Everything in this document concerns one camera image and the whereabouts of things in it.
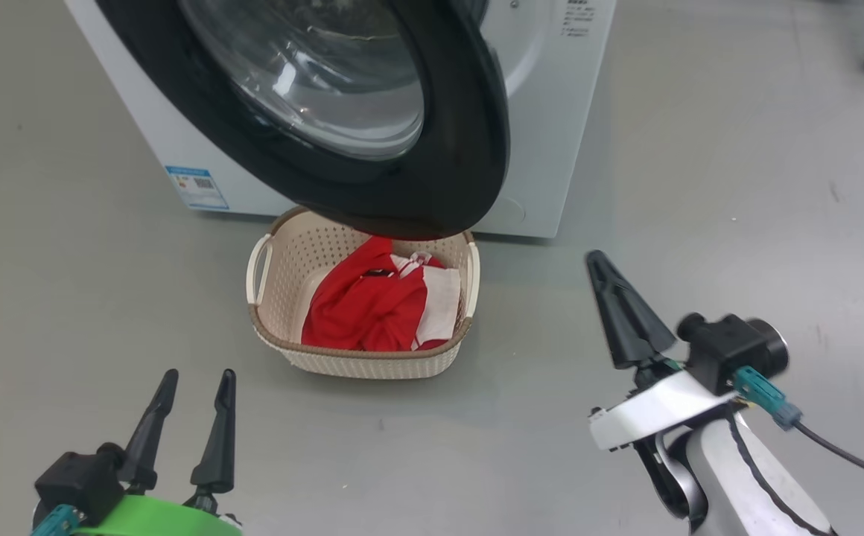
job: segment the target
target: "laundry basket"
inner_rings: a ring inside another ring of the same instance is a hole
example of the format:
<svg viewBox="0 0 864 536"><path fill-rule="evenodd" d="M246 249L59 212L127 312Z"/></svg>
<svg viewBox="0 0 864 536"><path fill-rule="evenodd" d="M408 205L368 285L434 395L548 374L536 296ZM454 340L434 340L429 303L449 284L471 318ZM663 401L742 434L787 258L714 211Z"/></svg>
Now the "laundry basket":
<svg viewBox="0 0 864 536"><path fill-rule="evenodd" d="M426 251L445 267L459 270L462 292L455 332L445 344L415 352L364 352L300 342L317 286L368 238L369 234L302 208L278 218L269 233L256 242L247 266L247 303L256 335L294 366L317 374L410 380L442 373L459 354L479 294L479 250L468 232L442 240L393 241L396 255L409 257Z"/></svg>

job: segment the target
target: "washing machine door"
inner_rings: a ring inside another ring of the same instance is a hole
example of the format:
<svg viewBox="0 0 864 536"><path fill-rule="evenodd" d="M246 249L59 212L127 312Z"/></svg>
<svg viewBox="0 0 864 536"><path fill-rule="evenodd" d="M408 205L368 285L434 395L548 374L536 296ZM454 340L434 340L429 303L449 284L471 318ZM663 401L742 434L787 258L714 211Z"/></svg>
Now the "washing machine door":
<svg viewBox="0 0 864 536"><path fill-rule="evenodd" d="M508 113L486 0L98 0L144 71L228 156L375 235L474 225Z"/></svg>

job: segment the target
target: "washing machine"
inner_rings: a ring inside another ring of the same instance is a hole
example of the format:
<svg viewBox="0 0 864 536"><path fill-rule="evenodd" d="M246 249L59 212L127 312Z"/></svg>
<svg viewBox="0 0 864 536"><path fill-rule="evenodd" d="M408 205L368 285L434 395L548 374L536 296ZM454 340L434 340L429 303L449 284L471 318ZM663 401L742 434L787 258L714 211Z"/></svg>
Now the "washing machine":
<svg viewBox="0 0 864 536"><path fill-rule="evenodd" d="M412 238L557 233L614 3L67 0L188 207Z"/></svg>

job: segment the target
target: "concrete floor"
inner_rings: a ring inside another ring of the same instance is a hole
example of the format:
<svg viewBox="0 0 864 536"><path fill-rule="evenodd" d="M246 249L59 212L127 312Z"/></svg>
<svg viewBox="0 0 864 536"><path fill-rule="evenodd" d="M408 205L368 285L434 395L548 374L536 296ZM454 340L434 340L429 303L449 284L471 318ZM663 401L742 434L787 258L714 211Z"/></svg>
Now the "concrete floor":
<svg viewBox="0 0 864 536"><path fill-rule="evenodd" d="M63 4L0 0L0 534L66 450L126 441L180 370L156 495L182 501L224 367L239 373L247 534L684 534L585 417L612 370L582 255L670 325L761 316L814 430L864 455L864 1L622 0L557 240L483 241L476 325L434 380L291 368L255 338L267 221L183 207ZM864 534L864 474L749 421Z"/></svg>

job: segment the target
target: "brown basket rim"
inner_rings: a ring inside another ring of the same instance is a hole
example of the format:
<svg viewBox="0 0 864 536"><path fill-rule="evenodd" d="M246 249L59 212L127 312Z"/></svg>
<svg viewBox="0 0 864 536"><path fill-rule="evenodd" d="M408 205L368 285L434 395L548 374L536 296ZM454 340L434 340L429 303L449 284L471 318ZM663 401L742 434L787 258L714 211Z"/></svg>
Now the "brown basket rim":
<svg viewBox="0 0 864 536"><path fill-rule="evenodd" d="M269 235L270 237L274 237L276 232L286 224L287 221L292 220L294 217L298 217L300 214L307 213L310 211L306 207L295 207L283 213L282 216L276 218L276 221L270 227ZM462 236L466 239L466 243L475 244L475 237L469 232L464 231ZM310 346L309 344L302 344L298 342L290 342L290 340L280 339L278 336L273 335L266 329L266 326L263 325L263 322L259 319L259 305L249 304L248 309L250 312L250 320L254 325L254 329L256 329L256 333L261 336L265 342L273 344L276 347L283 348L285 350L290 350L293 352L303 352L306 354L315 354L319 356L326 357L344 357L344 359L358 359L358 360L424 360L429 359L429 357L438 357L448 352L463 339L466 338L468 334L468 330L472 327L472 318L470 316L466 316L462 319L462 322L459 324L459 328L455 330L452 338L448 340L442 346L437 346L430 350L418 350L415 352L367 352L364 350L339 350L336 348L324 348L322 346Z"/></svg>

